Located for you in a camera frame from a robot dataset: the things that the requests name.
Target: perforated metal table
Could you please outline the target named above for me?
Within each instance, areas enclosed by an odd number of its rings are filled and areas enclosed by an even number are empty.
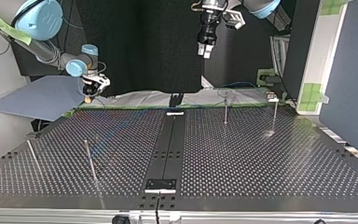
[[[358,213],[358,159],[290,108],[82,110],[0,160],[0,208]],[[98,182],[84,148],[89,141]],[[146,194],[149,179],[176,193]]]

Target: metal post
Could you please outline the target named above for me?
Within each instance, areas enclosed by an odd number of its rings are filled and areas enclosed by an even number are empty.
[[[274,110],[274,120],[272,121],[272,131],[275,132],[275,121],[277,119],[277,113],[278,113],[278,103],[275,103],[275,110]]]
[[[225,99],[225,124],[228,124],[228,104],[227,104],[227,97]]]
[[[89,141],[84,140],[84,146],[86,147],[87,155],[89,156],[89,166],[91,167],[92,176],[94,177],[95,181],[98,181],[97,174],[95,173],[95,169],[94,169],[94,162],[93,162],[92,157],[91,157]]]
[[[34,160],[37,160],[36,154],[34,154],[34,147],[32,146],[32,143],[30,140],[27,140],[28,148],[31,150],[32,157]]]

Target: green tape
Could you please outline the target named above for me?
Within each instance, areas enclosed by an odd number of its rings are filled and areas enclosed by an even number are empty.
[[[322,3],[321,16],[339,15],[344,5],[344,0],[324,0]]]
[[[321,100],[321,89],[322,85],[319,83],[305,83],[298,110],[315,112]]]
[[[27,33],[17,30],[14,27],[11,27],[9,24],[7,24],[4,20],[0,18],[0,30],[2,32],[5,32],[7,35],[10,35],[11,37],[20,40],[26,45],[30,45],[32,38]]]

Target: gray cloth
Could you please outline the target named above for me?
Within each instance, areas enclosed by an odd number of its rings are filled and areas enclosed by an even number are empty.
[[[78,78],[49,76],[0,99],[0,112],[33,119],[56,120],[84,100]]]
[[[221,89],[202,90],[197,93],[185,94],[182,105],[217,105],[224,101],[227,94],[229,105],[256,105],[266,103],[265,92],[267,89]],[[98,97],[87,106],[168,106],[171,95],[160,91],[137,91],[116,98]]]

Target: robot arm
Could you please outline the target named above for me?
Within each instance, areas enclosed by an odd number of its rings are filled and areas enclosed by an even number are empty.
[[[280,4],[281,0],[201,0],[191,8],[193,11],[201,11],[201,30],[197,36],[199,42],[199,55],[205,59],[211,57],[213,47],[216,45],[216,28],[222,18],[227,28],[240,29],[245,25],[242,14],[239,11],[231,10],[238,5],[244,5],[258,19],[265,19]]]
[[[66,69],[72,77],[82,77],[86,102],[110,85],[109,78],[98,71],[95,46],[84,45],[80,55],[72,55],[62,53],[49,41],[62,27],[62,7],[57,0],[0,0],[0,18],[31,36],[30,45],[14,41],[33,53],[39,62]]]

